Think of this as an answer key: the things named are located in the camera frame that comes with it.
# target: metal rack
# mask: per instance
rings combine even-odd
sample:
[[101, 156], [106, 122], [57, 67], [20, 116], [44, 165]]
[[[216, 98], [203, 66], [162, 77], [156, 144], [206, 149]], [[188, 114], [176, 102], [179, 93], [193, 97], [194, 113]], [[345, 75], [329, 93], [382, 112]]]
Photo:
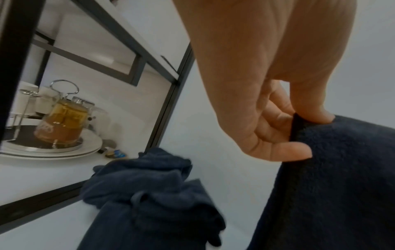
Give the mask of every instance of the metal rack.
[[[141, 41], [139, 41], [137, 37], [133, 37], [125, 26], [116, 20], [113, 14], [107, 12], [103, 5], [100, 4], [102, 0], [70, 1], [75, 3], [126, 47], [136, 53], [129, 74], [124, 74], [60, 48], [56, 48], [54, 46], [54, 40], [47, 39], [49, 41], [48, 44], [34, 40], [33, 36], [37, 34], [35, 29], [40, 19], [45, 0], [0, 1], [0, 58], [2, 59], [0, 60], [0, 68], [4, 70], [2, 81], [6, 83], [2, 84], [2, 91], [0, 91], [1, 138], [3, 138], [4, 135], [4, 129], [13, 101], [13, 93], [15, 93], [17, 89], [19, 78], [28, 55], [28, 50], [30, 45], [34, 44], [47, 50], [37, 79], [42, 77], [51, 52], [133, 86], [138, 85], [144, 66], [149, 64], [172, 84], [147, 144], [147, 148], [158, 146], [195, 60], [191, 46], [188, 46], [181, 64], [175, 72], [172, 66], [167, 64], [166, 59], [150, 53], [149, 49], [147, 49], [144, 44], [141, 44]], [[79, 200], [78, 194], [82, 184], [83, 182], [69, 185], [0, 206], [0, 234]]]

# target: skin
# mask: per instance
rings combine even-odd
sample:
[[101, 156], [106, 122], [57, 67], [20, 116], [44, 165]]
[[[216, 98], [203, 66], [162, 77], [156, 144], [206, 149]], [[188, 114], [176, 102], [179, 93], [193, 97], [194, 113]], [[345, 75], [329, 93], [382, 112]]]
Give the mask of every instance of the skin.
[[[356, 0], [174, 0], [220, 127], [246, 154], [312, 157], [289, 142], [295, 111], [330, 123], [327, 81], [346, 48]], [[290, 97], [279, 84], [289, 82]]]

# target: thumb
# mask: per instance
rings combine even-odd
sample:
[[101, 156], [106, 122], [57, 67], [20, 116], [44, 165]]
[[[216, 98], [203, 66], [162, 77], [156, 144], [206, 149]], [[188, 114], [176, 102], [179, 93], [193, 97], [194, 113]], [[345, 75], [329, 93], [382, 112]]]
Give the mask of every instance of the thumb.
[[314, 123], [331, 123], [335, 116], [324, 108], [326, 84], [330, 74], [290, 84], [290, 99], [296, 113]]

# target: jar with amber liquid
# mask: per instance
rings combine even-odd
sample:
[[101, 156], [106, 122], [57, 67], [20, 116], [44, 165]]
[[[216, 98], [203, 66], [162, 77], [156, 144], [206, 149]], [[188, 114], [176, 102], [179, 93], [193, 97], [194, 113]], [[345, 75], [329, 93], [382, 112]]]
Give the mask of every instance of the jar with amber liquid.
[[55, 104], [52, 111], [37, 126], [34, 131], [36, 138], [54, 145], [72, 145], [77, 142], [88, 117], [88, 109], [66, 99], [68, 94]]

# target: dark blue towel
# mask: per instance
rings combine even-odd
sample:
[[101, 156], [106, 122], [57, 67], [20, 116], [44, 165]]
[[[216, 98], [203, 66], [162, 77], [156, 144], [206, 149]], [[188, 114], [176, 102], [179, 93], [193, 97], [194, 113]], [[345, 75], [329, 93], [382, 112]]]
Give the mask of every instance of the dark blue towel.
[[283, 163], [248, 250], [395, 249], [395, 130], [295, 116], [313, 158]]
[[79, 250], [203, 250], [225, 221], [187, 159], [153, 148], [95, 167], [81, 197], [100, 209]]

